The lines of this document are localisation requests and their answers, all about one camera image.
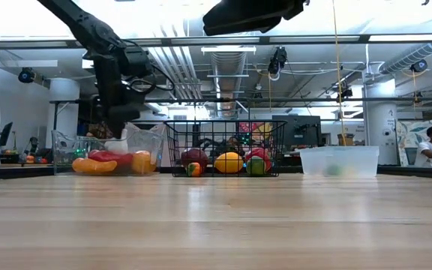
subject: desk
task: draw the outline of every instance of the desk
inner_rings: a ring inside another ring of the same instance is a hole
[[[3,180],[0,269],[432,269],[432,178]]]

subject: red toy pepper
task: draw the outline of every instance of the red toy pepper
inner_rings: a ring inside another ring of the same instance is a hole
[[[100,162],[116,161],[118,167],[130,167],[133,162],[132,154],[115,154],[111,151],[93,150],[89,152],[88,158]]]

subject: translucent plastic container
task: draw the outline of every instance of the translucent plastic container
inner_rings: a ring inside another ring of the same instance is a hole
[[[69,137],[54,130],[55,174],[143,176],[161,165],[163,131],[129,129],[124,139]]]
[[[309,176],[374,177],[378,146],[327,146],[300,151],[303,172]]]

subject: white column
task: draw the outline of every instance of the white column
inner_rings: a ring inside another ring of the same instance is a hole
[[[385,82],[375,82],[366,85],[367,98],[393,98],[395,94],[395,79]],[[396,140],[397,106],[395,102],[365,102],[365,123],[368,146],[379,146],[379,165],[398,164],[398,144]]]
[[[50,101],[75,101],[80,98],[80,84],[72,79],[57,78],[51,79],[51,86],[49,88]],[[59,104],[58,111],[65,105]],[[46,132],[46,147],[53,146],[53,138],[51,131],[54,125],[54,110],[55,104],[49,105],[48,113],[48,126]],[[58,114],[56,121],[56,130],[66,136],[74,137],[77,135],[78,128],[78,104],[68,104]]]

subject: metal basket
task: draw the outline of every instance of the metal basket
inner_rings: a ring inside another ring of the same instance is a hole
[[[172,174],[188,177],[188,164],[198,163],[205,167],[201,176],[278,176],[286,123],[277,120],[165,121]]]

